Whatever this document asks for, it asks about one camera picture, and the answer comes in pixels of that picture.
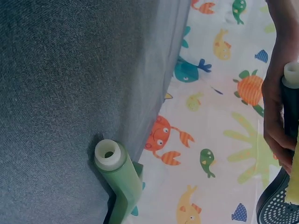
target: printed cartoon fish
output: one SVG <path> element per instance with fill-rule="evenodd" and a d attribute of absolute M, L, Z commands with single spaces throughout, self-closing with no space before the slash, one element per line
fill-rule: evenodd
<path fill-rule="evenodd" d="M 216 35 L 213 45 L 213 52 L 220 60 L 228 60 L 231 54 L 231 45 L 223 40 L 225 34 L 228 34 L 228 31 L 221 29 L 219 34 Z"/>
<path fill-rule="evenodd" d="M 268 54 L 265 50 L 261 50 L 260 52 L 258 52 L 254 58 L 267 63 L 268 62 Z"/>
<path fill-rule="evenodd" d="M 198 92 L 188 97 L 186 100 L 186 106 L 189 108 L 190 111 L 195 112 L 198 111 L 199 106 L 201 105 L 200 101 L 198 100 L 199 97 L 202 97 L 204 94 Z"/>
<path fill-rule="evenodd" d="M 174 158 L 180 156 L 181 153 L 177 151 L 170 151 L 164 153 L 162 156 L 159 156 L 157 154 L 157 151 L 161 150 L 167 143 L 171 129 L 179 132 L 179 138 L 184 146 L 189 148 L 190 146 L 188 141 L 194 142 L 194 139 L 190 134 L 182 132 L 176 127 L 170 126 L 168 120 L 159 115 L 145 144 L 145 149 L 151 151 L 153 155 L 156 158 L 161 159 L 163 163 L 171 166 L 176 166 L 181 163 L 179 161 L 176 161 Z"/>
<path fill-rule="evenodd" d="M 194 64 L 188 63 L 183 58 L 179 57 L 177 64 L 174 69 L 175 77 L 184 83 L 192 83 L 199 80 L 199 71 L 198 69 L 202 69 L 206 72 L 211 72 L 210 68 L 212 65 L 206 64 L 205 60 L 201 59 L 199 65 L 196 66 Z"/>
<path fill-rule="evenodd" d="M 232 220 L 247 222 L 247 211 L 242 203 L 238 205 L 234 214 L 232 214 Z"/>
<path fill-rule="evenodd" d="M 190 32 L 190 30 L 191 30 L 190 27 L 186 27 L 186 28 L 185 28 L 185 31 L 184 31 L 184 37 L 187 36 L 187 34 Z M 183 47 L 183 48 L 189 48 L 188 42 L 187 42 L 185 39 L 183 39 L 182 47 Z"/>
<path fill-rule="evenodd" d="M 214 154 L 210 149 L 205 148 L 200 152 L 200 164 L 202 169 L 207 173 L 208 178 L 211 176 L 214 178 L 216 177 L 215 174 L 210 171 L 210 166 L 215 164 L 215 162 Z"/>
<path fill-rule="evenodd" d="M 142 190 L 144 190 L 144 188 L 145 188 L 145 182 L 142 182 Z M 135 208 L 131 212 L 131 215 L 132 216 L 138 216 L 139 215 L 138 207 L 137 206 L 135 206 Z"/>
<path fill-rule="evenodd" d="M 166 93 L 164 97 L 164 99 L 172 99 L 172 98 L 173 98 L 172 95 L 170 95 L 169 93 Z"/>
<path fill-rule="evenodd" d="M 233 3 L 233 15 L 238 24 L 243 24 L 244 22 L 240 19 L 240 15 L 246 9 L 245 0 L 235 0 Z"/>
<path fill-rule="evenodd" d="M 197 186 L 191 188 L 187 186 L 187 191 L 181 196 L 177 206 L 178 224 L 201 224 L 201 208 L 190 202 L 192 194 L 196 191 Z"/>
<path fill-rule="evenodd" d="M 199 8 L 195 5 L 199 2 L 199 0 L 192 0 L 191 7 L 197 11 L 200 11 L 203 14 L 213 14 L 214 11 L 211 8 L 215 5 L 213 2 L 207 2 L 202 4 Z"/>

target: patterned fabric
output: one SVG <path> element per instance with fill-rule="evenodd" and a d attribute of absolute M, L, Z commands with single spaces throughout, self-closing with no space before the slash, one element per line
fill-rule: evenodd
<path fill-rule="evenodd" d="M 261 84 L 275 30 L 263 0 L 193 0 L 127 224 L 256 223 L 280 170 L 263 139 Z"/>

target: green fish print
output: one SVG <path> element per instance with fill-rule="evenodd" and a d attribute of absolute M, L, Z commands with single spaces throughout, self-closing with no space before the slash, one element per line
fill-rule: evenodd
<path fill-rule="evenodd" d="M 200 101 L 198 100 L 199 97 L 202 97 L 204 94 L 201 92 L 198 92 L 194 95 L 191 95 L 186 100 L 186 106 L 188 109 L 192 112 L 196 112 L 199 109 L 199 106 L 201 105 Z"/>
<path fill-rule="evenodd" d="M 224 135 L 235 140 L 246 142 L 249 148 L 236 152 L 228 157 L 229 162 L 241 162 L 244 160 L 254 159 L 254 164 L 238 177 L 238 183 L 243 184 L 256 175 L 260 175 L 263 187 L 269 185 L 270 165 L 279 167 L 278 161 L 275 159 L 268 144 L 254 127 L 240 114 L 233 112 L 232 117 L 237 121 L 248 133 L 241 134 L 233 130 L 224 131 Z"/>
<path fill-rule="evenodd" d="M 211 176 L 216 177 L 215 174 L 210 171 L 210 166 L 214 165 L 215 162 L 214 154 L 210 149 L 205 148 L 200 152 L 200 164 L 202 169 L 207 173 L 208 178 Z"/>
<path fill-rule="evenodd" d="M 244 22 L 240 19 L 240 15 L 246 9 L 245 0 L 235 0 L 233 3 L 233 15 L 238 24 L 244 25 Z"/>

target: yellow starfish print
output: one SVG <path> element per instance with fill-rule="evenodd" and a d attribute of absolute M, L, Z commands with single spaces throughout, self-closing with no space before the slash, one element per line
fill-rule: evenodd
<path fill-rule="evenodd" d="M 251 148 L 244 149 L 238 153 L 234 153 L 228 157 L 229 162 L 239 162 L 254 158 L 255 164 L 242 173 L 238 177 L 238 183 L 243 184 L 250 178 L 260 175 L 263 182 L 263 187 L 266 188 L 269 184 L 269 166 L 274 165 L 279 167 L 278 161 L 274 158 L 268 144 L 263 138 L 263 135 L 258 134 L 252 125 L 240 114 L 233 112 L 232 117 L 247 131 L 249 136 L 245 136 L 232 130 L 226 130 L 223 134 L 227 137 L 247 142 Z"/>

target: gray fabric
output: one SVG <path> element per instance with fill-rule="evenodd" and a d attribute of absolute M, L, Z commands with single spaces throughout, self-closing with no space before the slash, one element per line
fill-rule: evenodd
<path fill-rule="evenodd" d="M 94 147 L 115 139 L 140 157 L 189 4 L 2 1 L 1 224 L 103 222 L 112 192 L 92 164 Z"/>

